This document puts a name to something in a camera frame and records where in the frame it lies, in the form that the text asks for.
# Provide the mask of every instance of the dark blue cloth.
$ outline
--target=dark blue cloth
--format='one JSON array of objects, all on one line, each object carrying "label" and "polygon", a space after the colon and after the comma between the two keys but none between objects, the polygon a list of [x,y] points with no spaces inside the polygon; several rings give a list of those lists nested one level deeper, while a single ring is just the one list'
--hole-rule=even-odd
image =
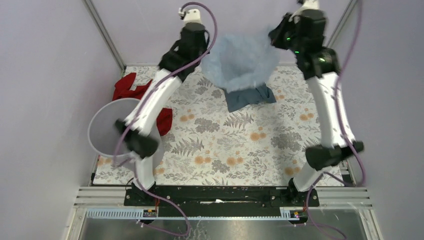
[{"label": "dark blue cloth", "polygon": [[242,109],[250,104],[260,104],[263,102],[273,104],[276,103],[276,97],[273,91],[263,84],[257,88],[232,91],[225,93],[225,100],[230,113]]}]

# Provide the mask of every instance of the gray floor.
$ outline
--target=gray floor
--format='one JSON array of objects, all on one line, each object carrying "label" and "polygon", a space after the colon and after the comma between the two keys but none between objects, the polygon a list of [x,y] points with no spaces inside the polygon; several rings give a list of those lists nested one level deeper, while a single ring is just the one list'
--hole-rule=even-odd
[{"label": "gray floor", "polygon": [[[340,229],[350,240],[366,240],[360,216],[354,210],[312,210],[316,223]],[[134,220],[87,218],[80,240],[327,240],[314,226],[293,227],[288,221],[269,220],[201,220],[190,221],[192,230],[188,237],[174,237],[146,227]],[[182,232],[184,221],[157,220],[152,225],[169,231]],[[323,229],[336,238],[342,236]]]}]

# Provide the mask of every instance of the gray wall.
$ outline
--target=gray wall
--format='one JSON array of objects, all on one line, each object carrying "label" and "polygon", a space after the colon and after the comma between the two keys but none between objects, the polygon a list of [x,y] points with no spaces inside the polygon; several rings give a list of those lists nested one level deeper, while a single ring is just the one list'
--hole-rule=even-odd
[{"label": "gray wall", "polygon": [[[320,0],[329,18],[328,36],[351,0]],[[178,9],[187,0],[93,0],[117,50],[127,65],[153,64],[180,38],[183,26]],[[252,34],[276,27],[284,14],[299,8],[296,0],[201,0],[218,22],[218,34]],[[211,34],[213,24],[201,7],[202,21]],[[282,63],[294,63],[290,51],[281,51]]]},{"label": "gray wall", "polygon": [[[347,115],[365,143],[366,185],[384,239],[423,239],[424,2],[364,2],[361,33],[342,80]],[[335,44],[341,60],[356,19],[355,11]]]},{"label": "gray wall", "polygon": [[0,239],[60,239],[119,76],[82,0],[1,1]]}]

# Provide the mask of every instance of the cable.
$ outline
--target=cable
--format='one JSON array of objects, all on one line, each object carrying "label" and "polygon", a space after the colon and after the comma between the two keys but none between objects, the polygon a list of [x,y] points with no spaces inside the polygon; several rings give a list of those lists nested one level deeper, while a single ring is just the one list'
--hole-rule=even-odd
[{"label": "cable", "polygon": [[[347,52],[346,59],[345,59],[345,61],[343,63],[343,66],[341,68],[340,75],[338,76],[338,78],[337,78],[337,80],[336,80],[336,82],[334,84],[334,96],[337,96],[338,95],[338,92],[340,91],[340,84],[341,84],[341,81],[342,81],[343,73],[345,72],[346,66],[348,65],[348,62],[351,59],[352,52],[353,52],[353,50],[354,50],[354,48],[356,46],[356,43],[358,41],[358,36],[359,36],[359,32],[361,30],[361,23],[362,23],[362,13],[363,13],[363,6],[362,6],[362,4],[363,4],[362,0],[357,0],[358,16],[357,16],[357,22],[356,22],[356,28],[355,28],[355,32],[354,32],[354,37],[353,37],[352,43],[350,45],[349,51]],[[341,113],[341,108],[340,108],[340,103],[339,103],[339,98],[338,97],[335,97],[334,98],[334,104],[335,104],[335,109],[336,109],[336,112],[337,112],[338,124],[339,124],[340,130],[341,130],[341,136],[344,138],[346,144],[349,146],[350,150],[352,151],[353,155],[355,156],[355,158],[356,158],[356,160],[357,160],[357,162],[359,164],[359,167],[360,167],[360,169],[362,171],[362,180],[358,184],[356,184],[356,186],[362,186],[365,183],[365,180],[366,180],[366,174],[365,174],[364,164],[363,164],[362,159],[359,156],[358,152],[356,151],[355,147],[353,146],[351,140],[347,137],[347,132],[346,132],[345,126],[343,124],[343,120],[342,120],[342,113]],[[327,171],[323,172],[315,180],[315,182],[310,186],[309,191],[307,192],[307,195],[306,195],[306,213],[307,213],[310,221],[312,222],[312,225],[314,225],[322,234],[326,235],[330,239],[334,239],[334,240],[346,240],[346,239],[348,239],[348,237],[341,230],[339,230],[339,229],[337,229],[337,228],[335,228],[333,226],[330,226],[330,225],[316,223],[314,221],[314,219],[311,217],[311,214],[309,212],[309,198],[311,196],[312,189],[314,189],[315,185],[321,180],[321,178],[323,177],[324,174],[329,175],[330,177],[334,178],[335,180],[337,180],[338,182],[340,182],[342,184],[345,184],[346,186],[355,187],[355,185],[352,185],[352,184],[350,184],[348,182],[345,182],[345,181],[341,180],[340,178],[336,177],[335,175],[333,175],[333,174],[331,174],[331,173],[329,173]],[[330,228],[330,229],[333,229],[333,230],[337,231],[338,233],[340,233],[342,235],[343,238],[337,238],[337,237],[334,237],[334,236],[328,234],[327,232],[325,232],[324,230],[321,229],[322,227]]]},{"label": "cable", "polygon": [[[131,126],[136,122],[136,120],[137,120],[137,117],[139,116],[139,114],[140,114],[140,112],[141,112],[141,110],[143,109],[143,107],[146,105],[146,102],[150,99],[150,97],[152,96],[152,94],[154,93],[154,92],[156,92],[158,89],[159,89],[159,86],[160,85],[162,85],[166,80],[168,80],[169,78],[171,78],[172,76],[175,76],[176,74],[178,74],[179,72],[181,72],[181,71],[183,71],[183,70],[185,70],[185,69],[187,69],[187,68],[189,68],[189,67],[191,67],[191,66],[193,66],[194,64],[196,64],[196,63],[198,63],[198,62],[200,62],[200,60],[204,57],[204,56],[206,56],[206,54],[208,54],[209,53],[209,51],[211,50],[211,48],[214,46],[214,44],[215,44],[215,41],[217,40],[217,33],[218,33],[218,24],[217,24],[217,20],[216,20],[216,18],[215,18],[215,15],[212,13],[212,11],[207,7],[207,6],[205,6],[204,4],[202,4],[202,3],[200,3],[200,2],[195,2],[195,1],[191,1],[191,2],[187,2],[187,3],[185,3],[184,5],[182,5],[182,7],[181,7],[181,9],[183,10],[184,8],[186,8],[187,6],[189,6],[189,5],[196,5],[196,6],[199,6],[199,7],[202,7],[203,9],[205,9],[209,14],[210,14],[210,17],[212,18],[212,21],[213,21],[213,27],[214,27],[214,33],[213,33],[213,39],[212,39],[212,42],[210,43],[210,46],[207,48],[207,50],[202,54],[202,55],[200,55],[198,58],[196,58],[194,61],[192,61],[192,62],[190,62],[189,64],[187,64],[187,65],[185,65],[185,66],[183,66],[183,67],[181,67],[181,68],[179,68],[179,69],[177,69],[177,70],[175,70],[175,71],[173,71],[173,72],[171,72],[169,75],[167,75],[166,77],[164,77],[164,78],[162,78],[155,86],[154,86],[154,88],[152,89],[152,91],[150,91],[148,94],[147,94],[147,96],[144,98],[144,100],[141,102],[141,105],[140,105],[140,107],[137,109],[137,112],[135,113],[135,116],[136,117],[134,117],[133,119],[132,119],[132,121],[128,124],[128,126],[126,127],[126,129],[123,131],[123,133],[122,133],[122,135],[121,135],[121,137],[119,138],[119,140],[118,140],[118,143],[116,144],[116,147],[115,147],[115,151],[114,151],[114,153],[113,153],[113,161],[114,162],[116,162],[116,157],[117,157],[117,155],[118,155],[118,152],[119,152],[119,149],[121,148],[121,144],[124,142],[124,138],[125,138],[125,136],[127,135],[127,133],[130,131],[130,128],[131,128]],[[160,227],[156,227],[156,226],[151,226],[151,225],[148,225],[148,224],[146,224],[146,225],[144,225],[143,223],[141,223],[141,226],[143,227],[143,226],[147,226],[147,227],[149,227],[149,228],[151,228],[151,229],[155,229],[155,230],[158,230],[158,231],[161,231],[161,232],[163,232],[163,233],[167,233],[167,234],[170,234],[170,235],[173,235],[173,236],[177,236],[177,237],[184,237],[184,236],[187,236],[189,233],[190,233],[190,231],[191,231],[191,225],[190,225],[190,222],[189,222],[189,219],[187,218],[187,216],[186,216],[186,214],[183,212],[183,210],[180,208],[180,207],[178,207],[175,203],[173,203],[172,201],[170,201],[170,200],[168,200],[168,199],[166,199],[166,198],[163,198],[163,197],[161,197],[161,196],[158,196],[158,195],[155,195],[155,194],[153,194],[153,193],[151,193],[151,192],[149,192],[147,189],[145,189],[144,188],[144,186],[141,184],[141,182],[140,182],[140,180],[139,180],[139,176],[138,176],[138,174],[137,174],[137,169],[134,171],[134,179],[136,180],[136,182],[137,182],[137,184],[140,186],[140,188],[141,188],[141,190],[143,190],[143,192],[145,192],[146,194],[148,194],[148,195],[150,195],[150,196],[152,196],[152,197],[154,197],[154,198],[157,198],[157,199],[159,199],[159,200],[162,200],[162,201],[164,201],[164,202],[167,202],[167,203],[169,203],[169,204],[171,204],[174,208],[176,208],[180,213],[181,213],[181,215],[184,217],[184,220],[185,220],[185,223],[187,224],[187,231],[186,231],[186,233],[175,233],[175,232],[171,232],[171,231],[168,231],[168,230],[166,230],[166,229],[163,229],[163,228],[160,228]]]}]

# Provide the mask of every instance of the floral pattern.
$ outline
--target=floral pattern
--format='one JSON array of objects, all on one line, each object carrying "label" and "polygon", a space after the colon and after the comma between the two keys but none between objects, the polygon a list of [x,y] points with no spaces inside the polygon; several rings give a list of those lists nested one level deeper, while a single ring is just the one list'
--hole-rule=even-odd
[{"label": "floral pattern", "polygon": [[[153,66],[127,67],[144,85]],[[267,83],[276,103],[248,105],[229,113],[224,92],[197,68],[170,97],[170,132],[165,155],[153,171],[159,185],[286,186],[306,162],[305,149],[320,142],[317,110],[303,75],[279,66]],[[339,167],[331,172],[341,177]],[[99,158],[94,184],[126,184],[133,173]],[[325,176],[318,186],[341,186]]]}]

